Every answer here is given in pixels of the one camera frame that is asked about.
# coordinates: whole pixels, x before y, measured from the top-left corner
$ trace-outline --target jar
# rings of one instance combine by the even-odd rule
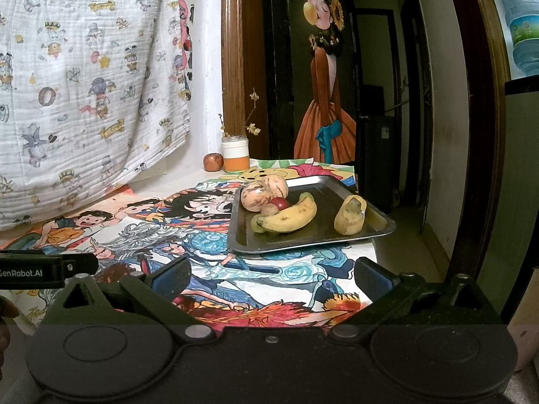
[[[227,173],[243,173],[251,167],[247,136],[223,137],[221,151]]]

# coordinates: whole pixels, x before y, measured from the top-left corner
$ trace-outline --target baseboard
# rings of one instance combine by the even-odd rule
[[[423,241],[427,245],[427,248],[429,249],[429,252],[431,253],[432,259],[435,262],[441,279],[444,280],[445,276],[447,275],[447,270],[449,269],[450,259],[445,253],[444,248],[441,246],[438,237],[436,237],[436,234],[427,222],[425,222],[422,237]]]

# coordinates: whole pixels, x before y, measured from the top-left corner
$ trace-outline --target orange dress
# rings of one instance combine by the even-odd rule
[[[342,132],[331,141],[332,164],[352,162],[356,153],[356,122],[341,109],[337,77],[335,77],[333,96],[331,96],[328,57],[323,48],[317,48],[315,51],[311,62],[311,75],[314,100],[307,109],[297,134],[294,158],[314,158],[316,162],[323,163],[324,153],[320,149],[316,134],[323,126],[340,120]]]

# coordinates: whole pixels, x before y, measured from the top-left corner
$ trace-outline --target tray rim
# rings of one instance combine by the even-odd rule
[[[352,193],[339,179],[336,179],[333,176],[329,176],[329,175],[300,176],[298,178],[287,179],[286,182],[289,183],[292,181],[298,181],[298,180],[307,179],[307,178],[320,178],[324,181],[326,180],[335,181],[336,183],[338,183],[339,186],[342,187],[342,189],[346,192],[347,196],[351,194],[355,194],[355,193]],[[230,214],[230,224],[228,226],[228,233],[227,233],[226,239],[227,239],[228,247],[233,252],[238,252],[238,253],[247,254],[247,255],[260,255],[260,254],[267,254],[271,252],[279,252],[283,250],[295,250],[295,249],[316,247],[318,245],[323,245],[323,244],[357,243],[360,241],[371,240],[373,238],[378,238],[378,237],[383,237],[385,235],[389,235],[397,229],[397,224],[392,218],[390,218],[387,214],[380,211],[377,207],[375,207],[373,204],[367,201],[367,207],[375,211],[378,215],[382,216],[386,220],[387,227],[385,229],[377,231],[373,233],[372,235],[368,235],[368,236],[357,237],[357,234],[356,234],[355,236],[351,235],[348,237],[343,237],[342,239],[339,238],[337,240],[317,241],[311,244],[298,244],[298,245],[285,246],[285,247],[254,250],[252,248],[249,248],[247,246],[244,246],[238,243],[237,240],[235,239],[236,237],[235,232],[238,228],[239,206],[242,204],[240,202],[240,198],[242,195],[243,188],[246,187],[247,185],[249,185],[249,183],[246,183],[244,186],[242,186],[236,191],[235,196],[234,196],[234,202],[232,205],[232,213]]]

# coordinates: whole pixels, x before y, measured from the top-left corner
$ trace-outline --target orange liquid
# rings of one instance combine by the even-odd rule
[[[250,160],[248,156],[241,158],[225,158],[225,171],[227,173],[243,173],[249,170]]]

